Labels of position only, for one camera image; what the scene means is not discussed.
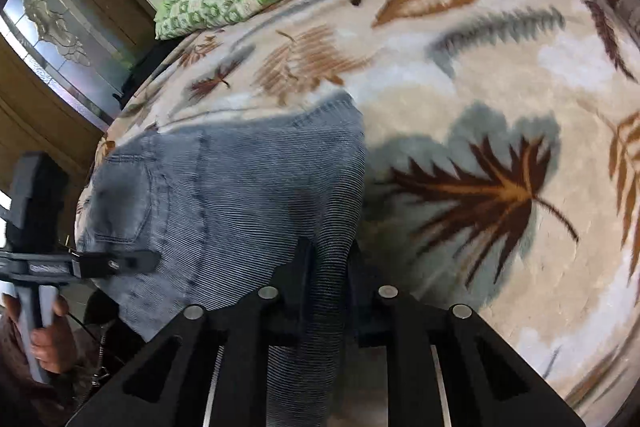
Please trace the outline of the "person left hand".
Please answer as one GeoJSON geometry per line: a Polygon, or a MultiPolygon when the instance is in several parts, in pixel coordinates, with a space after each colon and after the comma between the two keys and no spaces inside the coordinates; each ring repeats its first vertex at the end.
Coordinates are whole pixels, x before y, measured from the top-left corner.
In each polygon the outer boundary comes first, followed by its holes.
{"type": "Polygon", "coordinates": [[[33,355],[42,369],[49,373],[63,374],[78,360],[75,337],[66,319],[67,301],[58,296],[52,306],[53,322],[30,334],[27,351],[22,347],[17,329],[20,317],[20,300],[8,294],[2,295],[4,311],[1,314],[1,376],[24,378],[28,373],[26,355],[33,355]]]}

